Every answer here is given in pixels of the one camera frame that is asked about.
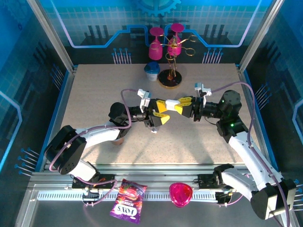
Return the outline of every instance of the enclosure wall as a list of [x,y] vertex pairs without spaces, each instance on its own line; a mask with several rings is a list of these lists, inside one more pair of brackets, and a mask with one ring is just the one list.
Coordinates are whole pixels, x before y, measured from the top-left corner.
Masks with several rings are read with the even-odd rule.
[[[285,178],[302,181],[302,1],[284,2],[248,65],[247,73],[280,170]],[[295,209],[302,209],[301,196],[296,198]],[[302,212],[296,214],[302,222]]]
[[172,23],[185,26],[181,38],[194,34],[198,39],[184,43],[196,54],[188,57],[183,52],[177,62],[202,63],[205,55],[217,53],[218,61],[222,55],[220,63],[239,63],[271,0],[41,0],[41,4],[74,64],[114,63],[114,48],[118,54],[122,48],[121,56],[130,54],[132,63],[147,63],[154,40],[150,28],[162,27],[171,36]]
[[0,1],[0,226],[14,226],[65,74],[26,1]]

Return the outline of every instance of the beige tabletop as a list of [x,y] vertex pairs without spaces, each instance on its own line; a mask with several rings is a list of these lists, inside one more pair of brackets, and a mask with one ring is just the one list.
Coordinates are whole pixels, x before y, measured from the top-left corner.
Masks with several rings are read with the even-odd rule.
[[[159,82],[151,82],[143,71],[143,64],[79,65],[62,125],[73,128],[87,128],[104,124],[114,102],[122,102],[120,91],[125,88],[143,89],[152,93],[152,98],[178,99],[195,96],[195,82],[202,82],[206,88],[216,89],[228,83],[239,81],[234,64],[178,64],[183,81],[178,88],[167,89]],[[160,65],[166,69],[167,64]],[[241,95],[240,117],[249,126],[250,114],[240,85],[231,89]],[[223,94],[214,93],[208,101],[218,102]],[[136,93],[125,94],[128,106],[140,103]],[[134,123],[125,136],[125,142],[115,146],[104,142],[85,149],[82,158],[92,164],[219,164],[242,163],[237,153],[219,136],[216,126],[204,119],[193,122],[168,112],[170,120],[157,134],[150,132],[143,122]]]

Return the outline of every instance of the snack bag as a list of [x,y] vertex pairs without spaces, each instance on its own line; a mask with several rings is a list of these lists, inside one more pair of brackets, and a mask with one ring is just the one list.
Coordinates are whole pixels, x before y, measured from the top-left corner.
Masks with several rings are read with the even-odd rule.
[[136,224],[140,223],[142,201],[147,186],[123,179],[110,215]]

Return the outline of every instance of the pink plastic container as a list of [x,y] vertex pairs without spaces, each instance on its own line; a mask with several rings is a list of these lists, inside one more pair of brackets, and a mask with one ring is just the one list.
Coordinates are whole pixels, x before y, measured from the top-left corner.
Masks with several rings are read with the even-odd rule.
[[169,187],[169,195],[171,201],[181,208],[189,204],[193,196],[193,189],[185,183],[173,183]]

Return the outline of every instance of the robotic arm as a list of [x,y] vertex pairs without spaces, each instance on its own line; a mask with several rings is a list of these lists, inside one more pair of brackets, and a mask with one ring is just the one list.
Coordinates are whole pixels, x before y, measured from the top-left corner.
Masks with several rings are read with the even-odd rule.
[[158,113],[154,109],[155,99],[150,99],[150,93],[141,89],[138,95],[142,98],[139,106],[128,107],[131,119],[122,103],[114,103],[110,108],[109,121],[102,127],[94,126],[90,129],[74,129],[71,126],[64,126],[45,149],[45,156],[49,161],[53,161],[63,146],[75,136],[77,137],[54,162],[53,166],[62,175],[72,174],[86,182],[97,183],[102,179],[102,175],[89,162],[81,160],[84,149],[105,141],[115,141],[124,137],[131,127],[125,128],[129,122],[144,122],[146,127],[153,129],[165,124],[170,116]]
[[286,197],[288,208],[292,209],[296,185],[291,179],[285,180],[271,166],[252,138],[249,144],[249,130],[239,117],[242,106],[240,94],[228,90],[219,103],[212,103],[206,101],[206,96],[212,94],[210,89],[204,88],[202,83],[196,83],[195,90],[197,97],[166,100],[167,109],[193,118],[195,122],[199,122],[202,116],[218,118],[216,126],[219,135],[239,154],[254,179],[253,181],[243,176],[234,166],[225,164],[215,168],[211,183],[229,185],[236,189],[250,201],[259,218],[268,219],[285,212],[281,192],[273,179],[275,177]]
[[[239,117],[241,109],[240,94],[227,90],[218,103],[207,102],[206,96],[212,94],[211,89],[204,88],[202,83],[195,84],[196,97],[187,96],[179,100],[151,99],[151,94],[141,89],[138,95],[141,97],[139,106],[128,107],[130,119],[126,113],[125,106],[122,103],[114,103],[110,108],[110,120],[105,124],[105,128],[90,130],[81,137],[77,137],[68,146],[64,152],[54,162],[54,167],[60,174],[72,174],[77,178],[90,183],[97,183],[102,175],[88,162],[80,159],[84,149],[104,141],[118,140],[124,137],[130,128],[117,129],[111,126],[126,126],[129,122],[144,122],[146,127],[152,128],[152,132],[157,132],[157,128],[169,120],[169,115],[163,112],[177,111],[179,114],[193,118],[199,122],[201,117],[217,118],[217,130],[220,136],[224,138],[242,158],[243,162],[251,172],[255,181],[240,174],[234,166],[224,164],[214,169],[211,178],[201,177],[203,185],[215,185],[218,187],[230,186],[245,196],[252,205],[253,210],[261,219],[267,219],[273,215],[285,212],[282,195],[278,189],[273,176],[278,180],[287,198],[289,209],[294,202],[295,188],[294,182],[285,180],[271,164],[265,159],[254,141],[251,145],[248,142],[249,130]],[[64,126],[45,150],[45,156],[49,161],[63,148],[63,146],[75,135],[87,129],[73,129],[71,126]]]

